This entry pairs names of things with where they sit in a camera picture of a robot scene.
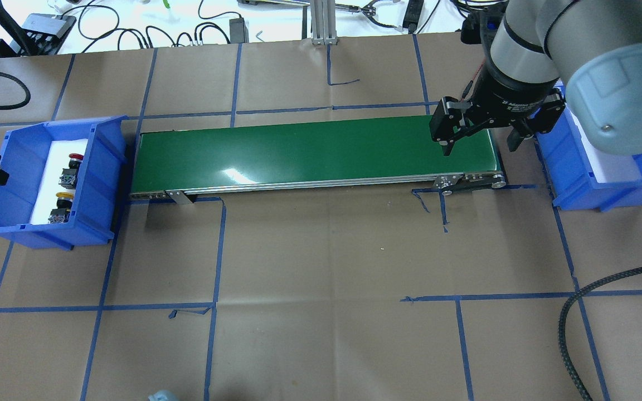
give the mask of metal post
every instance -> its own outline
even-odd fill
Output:
[[[311,0],[311,26],[313,44],[336,44],[335,0]]]

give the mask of white foam insert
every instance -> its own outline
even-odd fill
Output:
[[[51,209],[56,208],[56,193],[70,192],[76,195],[76,190],[66,189],[59,185],[61,170],[69,167],[69,153],[84,155],[87,139],[79,140],[54,140],[48,150],[46,166],[43,168],[41,184],[38,186],[38,196],[31,212],[30,224],[48,224]]]
[[[596,181],[599,183],[619,183],[624,181],[641,180],[640,169],[631,155],[611,155],[594,148],[583,132],[578,118],[571,113],[574,124],[581,133],[581,143],[586,151],[591,170],[594,171]]]

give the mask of table surface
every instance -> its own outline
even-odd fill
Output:
[[[64,0],[58,0],[57,3],[65,3]],[[366,0],[349,0],[349,5],[363,6]],[[114,7],[120,14],[121,28],[137,28],[143,31],[147,25],[158,26],[168,32],[173,38],[177,38],[181,32],[193,34],[194,27],[201,22],[198,17],[197,0],[171,0],[171,8],[167,10],[162,0],[150,0],[146,4],[138,0],[100,0],[94,4]],[[423,11],[420,22],[425,23],[431,10],[435,7],[434,0],[427,0],[423,5]],[[56,11],[49,7],[46,0],[32,0],[30,2],[16,2],[8,0],[3,2],[4,7],[20,25],[26,20],[30,13],[50,13]],[[388,25],[402,26],[407,0],[382,0],[375,4],[377,7],[377,19]],[[213,16],[224,11],[237,11],[242,14],[247,23],[249,30],[250,42],[260,41],[290,41],[301,39],[301,8],[282,6],[277,4],[260,4],[257,6],[240,5],[234,0],[205,0],[202,7],[203,16]],[[81,10],[71,11],[71,15],[79,17]],[[227,32],[229,25],[227,20],[230,15],[216,18],[213,21]],[[462,19],[456,8],[446,0],[439,2],[438,8],[430,18],[427,26],[422,30],[423,33],[430,32],[452,32],[461,27]],[[339,37],[342,36],[389,36],[402,35],[405,31],[398,31],[394,28],[381,28],[367,21],[364,16],[357,13],[351,14],[344,11],[336,12],[336,30]],[[91,8],[86,11],[82,18],[81,30],[87,36],[96,37],[115,26],[115,15],[110,10],[102,8]],[[170,46],[168,38],[157,31],[152,30],[150,33],[155,47]],[[0,38],[4,38],[7,43],[11,37],[0,27]],[[117,49],[118,33],[112,37],[99,41],[89,50],[110,51]],[[223,43],[223,38],[219,33],[212,30],[206,30],[204,34],[205,43]],[[71,31],[66,42],[61,47],[59,53],[79,53],[87,44],[91,43],[89,39],[83,38],[76,27]],[[121,49],[138,48],[137,41],[133,35],[125,35],[120,44]]]

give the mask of blue storage bin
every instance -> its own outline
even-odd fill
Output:
[[[537,139],[551,176],[555,206],[563,210],[599,208],[605,212],[642,205],[642,155],[633,157],[639,179],[600,183],[568,109],[550,133],[537,135]]]
[[[10,176],[7,185],[0,185],[0,236],[29,248],[65,250],[112,239],[118,175],[125,163],[120,122],[127,119],[49,121],[7,132],[0,154],[2,169]],[[69,221],[29,224],[51,142],[79,139],[87,139],[86,154]]]

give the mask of power cord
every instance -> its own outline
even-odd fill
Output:
[[[16,78],[13,75],[9,75],[3,72],[0,72],[0,76],[6,79],[11,79],[11,81],[16,82],[22,89],[23,93],[25,93],[25,99],[23,101],[18,102],[17,104],[7,104],[7,105],[2,105],[0,106],[0,110],[13,110],[13,109],[18,109],[19,107],[24,107],[28,104],[29,101],[31,101],[31,92],[28,91],[28,88],[26,87],[26,84],[21,82],[21,79]]]
[[[569,357],[568,355],[568,348],[566,347],[566,317],[568,316],[568,310],[571,309],[571,305],[573,305],[577,300],[581,299],[581,297],[584,297],[584,295],[588,294],[592,290],[601,287],[601,285],[606,285],[609,282],[614,282],[622,278],[637,276],[639,274],[642,274],[642,267],[619,272],[614,274],[613,276],[596,280],[591,284],[586,285],[586,287],[583,287],[579,291],[576,291],[575,294],[571,295],[571,297],[566,300],[566,302],[563,304],[563,307],[561,308],[561,314],[558,317],[558,348],[560,349],[563,365],[566,367],[566,371],[568,371],[568,375],[571,377],[573,385],[576,386],[576,389],[581,394],[581,398],[584,401],[593,401],[594,399],[591,398],[589,391],[586,390],[586,386],[583,385],[583,382],[581,381],[581,378],[579,378],[578,372],[576,371],[573,362],[571,362],[571,357]]]

